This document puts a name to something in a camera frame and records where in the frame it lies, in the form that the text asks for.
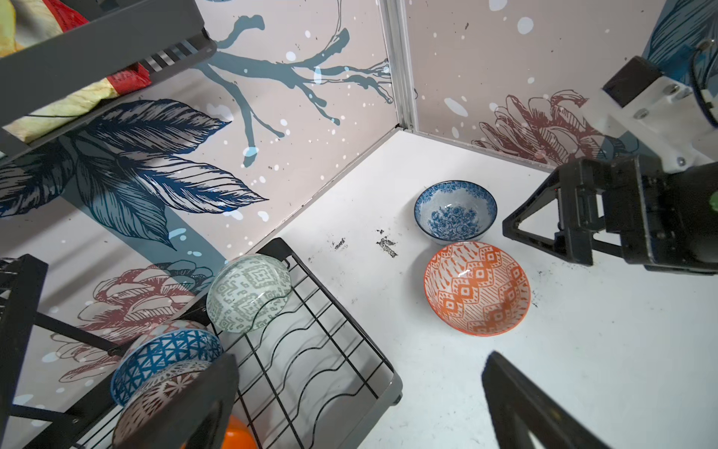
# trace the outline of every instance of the black stain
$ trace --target black stain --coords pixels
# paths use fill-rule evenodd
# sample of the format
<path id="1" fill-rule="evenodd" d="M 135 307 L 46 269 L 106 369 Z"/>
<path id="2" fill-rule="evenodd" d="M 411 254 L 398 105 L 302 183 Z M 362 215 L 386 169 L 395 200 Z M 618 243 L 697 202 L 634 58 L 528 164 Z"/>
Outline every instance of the black stain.
<path id="1" fill-rule="evenodd" d="M 398 254 L 393 249 L 389 248 L 390 246 L 396 245 L 395 241 L 391 241 L 386 237 L 382 237 L 380 241 L 376 242 L 376 244 L 379 245 L 382 250 L 384 250 L 384 252 L 391 256 L 392 259 L 398 256 Z"/>

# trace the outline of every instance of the white table surface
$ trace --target white table surface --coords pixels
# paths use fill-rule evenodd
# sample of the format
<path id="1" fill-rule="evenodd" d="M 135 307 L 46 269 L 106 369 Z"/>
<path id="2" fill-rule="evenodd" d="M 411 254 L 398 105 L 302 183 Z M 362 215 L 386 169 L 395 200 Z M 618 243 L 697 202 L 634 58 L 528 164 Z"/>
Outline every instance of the white table surface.
<path id="1" fill-rule="evenodd" d="M 363 448 L 497 447 L 481 384 L 491 351 L 614 448 L 717 446 L 718 277 L 650 273 L 596 251 L 583 267 L 507 239 L 501 221 L 546 176 L 399 132 L 279 233 L 404 381 L 401 403 Z M 497 337 L 453 330 L 424 296 L 424 269 L 440 246 L 416 226 L 414 201 L 456 179 L 494 195 L 498 219 L 482 240 L 507 251 L 531 283 L 526 319 Z M 551 236 L 556 222 L 554 208 L 526 225 Z M 384 236 L 395 258 L 376 243 Z"/>

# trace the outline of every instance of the orange bowl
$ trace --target orange bowl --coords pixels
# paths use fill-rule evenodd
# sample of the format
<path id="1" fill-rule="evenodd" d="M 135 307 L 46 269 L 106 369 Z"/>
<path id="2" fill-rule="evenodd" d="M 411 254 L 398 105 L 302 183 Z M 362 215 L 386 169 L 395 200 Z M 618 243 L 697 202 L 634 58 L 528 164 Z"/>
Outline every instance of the orange bowl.
<path id="1" fill-rule="evenodd" d="M 436 253 L 424 273 L 424 293 L 446 324 L 478 336 L 513 329 L 531 305 L 526 273 L 504 251 L 480 241 Z"/>

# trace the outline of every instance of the blue leaf illustration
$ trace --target blue leaf illustration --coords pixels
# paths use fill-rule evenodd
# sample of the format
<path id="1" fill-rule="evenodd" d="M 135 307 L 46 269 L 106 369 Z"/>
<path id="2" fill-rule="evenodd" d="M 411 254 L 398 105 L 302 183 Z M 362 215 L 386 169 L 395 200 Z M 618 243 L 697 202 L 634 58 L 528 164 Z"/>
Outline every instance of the blue leaf illustration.
<path id="1" fill-rule="evenodd" d="M 139 100 L 92 120 L 84 131 L 125 151 L 183 154 L 194 151 L 227 123 L 179 101 Z"/>
<path id="2" fill-rule="evenodd" d="M 164 204 L 129 177 L 115 159 L 80 155 L 78 188 L 99 223 L 124 236 L 173 247 L 167 238 Z"/>
<path id="3" fill-rule="evenodd" d="M 693 49 L 703 39 L 718 37 L 718 1 L 677 0 L 661 16 L 644 56 L 667 76 L 687 82 Z M 699 71 L 706 61 L 707 58 L 700 61 Z"/>
<path id="4" fill-rule="evenodd" d="M 174 209 L 219 213 L 266 201 L 231 173 L 168 154 L 123 153 L 120 163 Z"/>
<path id="5" fill-rule="evenodd" d="M 0 168 L 0 217 L 20 215 L 55 199 L 75 163 L 54 140 Z"/>

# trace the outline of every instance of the gray patterned bowl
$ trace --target gray patterned bowl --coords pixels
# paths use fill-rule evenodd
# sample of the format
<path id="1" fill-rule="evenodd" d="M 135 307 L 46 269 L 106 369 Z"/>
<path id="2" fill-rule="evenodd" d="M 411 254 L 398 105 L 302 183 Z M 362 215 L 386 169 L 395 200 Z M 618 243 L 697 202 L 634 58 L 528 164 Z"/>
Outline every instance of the gray patterned bowl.
<path id="1" fill-rule="evenodd" d="M 289 271 L 263 254 L 242 256 L 227 264 L 207 294 L 207 314 L 215 327 L 247 333 L 266 326 L 289 299 Z"/>
<path id="2" fill-rule="evenodd" d="M 475 240 L 496 220 L 496 200 L 488 190 L 468 181 L 444 181 L 416 200 L 419 228 L 439 244 Z"/>

